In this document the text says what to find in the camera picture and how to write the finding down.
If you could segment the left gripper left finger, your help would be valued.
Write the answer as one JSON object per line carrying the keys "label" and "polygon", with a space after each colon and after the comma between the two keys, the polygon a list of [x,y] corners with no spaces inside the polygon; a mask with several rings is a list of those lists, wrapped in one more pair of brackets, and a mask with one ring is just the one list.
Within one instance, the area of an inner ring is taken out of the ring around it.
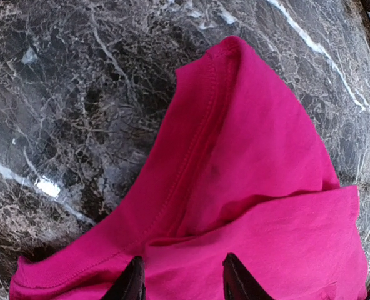
{"label": "left gripper left finger", "polygon": [[145,270],[141,256],[135,256],[101,300],[145,300]]}

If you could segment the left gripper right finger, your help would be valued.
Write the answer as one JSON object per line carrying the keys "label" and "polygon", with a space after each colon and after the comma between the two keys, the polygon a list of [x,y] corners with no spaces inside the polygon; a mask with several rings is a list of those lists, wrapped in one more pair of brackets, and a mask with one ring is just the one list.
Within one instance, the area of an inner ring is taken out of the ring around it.
{"label": "left gripper right finger", "polygon": [[223,261],[224,298],[232,300],[263,300],[268,293],[255,280],[239,258],[228,253]]}

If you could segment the red garment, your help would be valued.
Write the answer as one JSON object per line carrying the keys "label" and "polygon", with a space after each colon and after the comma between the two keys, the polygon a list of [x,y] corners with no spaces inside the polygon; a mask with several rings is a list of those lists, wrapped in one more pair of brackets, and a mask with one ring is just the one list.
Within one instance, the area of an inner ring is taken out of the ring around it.
{"label": "red garment", "polygon": [[231,36],[177,70],[152,151],[122,203],[67,248],[20,258],[11,299],[102,299],[134,257],[137,299],[234,298],[235,254],[274,299],[365,299],[359,191],[342,187],[280,77]]}

